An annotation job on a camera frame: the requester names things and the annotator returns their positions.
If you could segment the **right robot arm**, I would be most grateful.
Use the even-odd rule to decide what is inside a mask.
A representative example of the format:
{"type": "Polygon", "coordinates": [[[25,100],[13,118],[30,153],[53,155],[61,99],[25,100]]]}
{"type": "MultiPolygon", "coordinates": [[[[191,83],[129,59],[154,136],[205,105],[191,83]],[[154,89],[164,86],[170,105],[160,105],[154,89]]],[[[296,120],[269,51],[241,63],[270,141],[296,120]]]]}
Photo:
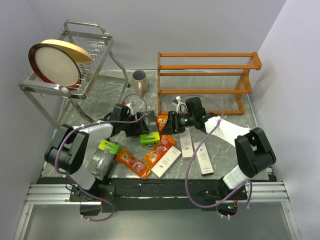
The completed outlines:
{"type": "Polygon", "coordinates": [[[223,119],[223,114],[207,112],[199,95],[189,95],[173,101],[176,110],[168,112],[162,129],[164,135],[182,134],[187,127],[216,136],[235,147],[237,165],[221,178],[219,195],[232,198],[237,187],[276,163],[275,153],[262,128],[242,127],[223,119]]]}

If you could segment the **orange wooden shelf rack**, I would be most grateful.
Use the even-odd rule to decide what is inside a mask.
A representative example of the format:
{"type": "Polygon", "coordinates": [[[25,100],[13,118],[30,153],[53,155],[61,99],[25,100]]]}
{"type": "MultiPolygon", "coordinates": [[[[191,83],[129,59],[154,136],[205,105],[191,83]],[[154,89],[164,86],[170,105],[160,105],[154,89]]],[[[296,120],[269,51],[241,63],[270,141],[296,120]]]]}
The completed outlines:
{"type": "Polygon", "coordinates": [[[259,71],[262,62],[257,52],[251,53],[186,53],[158,52],[157,54],[157,106],[158,114],[168,112],[162,108],[162,99],[168,95],[232,95],[236,109],[225,109],[226,115],[245,112],[243,95],[252,93],[250,71],[259,71]],[[164,59],[213,59],[212,64],[164,63],[164,59]]]}

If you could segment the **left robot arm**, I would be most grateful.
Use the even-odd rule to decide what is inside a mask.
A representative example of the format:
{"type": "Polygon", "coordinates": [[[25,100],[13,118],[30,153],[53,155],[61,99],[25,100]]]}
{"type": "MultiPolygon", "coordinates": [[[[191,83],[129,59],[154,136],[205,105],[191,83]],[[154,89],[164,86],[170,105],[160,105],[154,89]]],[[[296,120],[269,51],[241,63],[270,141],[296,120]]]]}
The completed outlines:
{"type": "Polygon", "coordinates": [[[82,126],[62,124],[47,147],[44,160],[81,187],[81,195],[86,200],[93,201],[99,196],[100,189],[94,185],[96,177],[83,165],[87,145],[114,137],[122,131],[133,135],[142,133],[142,119],[147,112],[134,114],[127,105],[117,103],[112,112],[94,123],[82,126]]]}

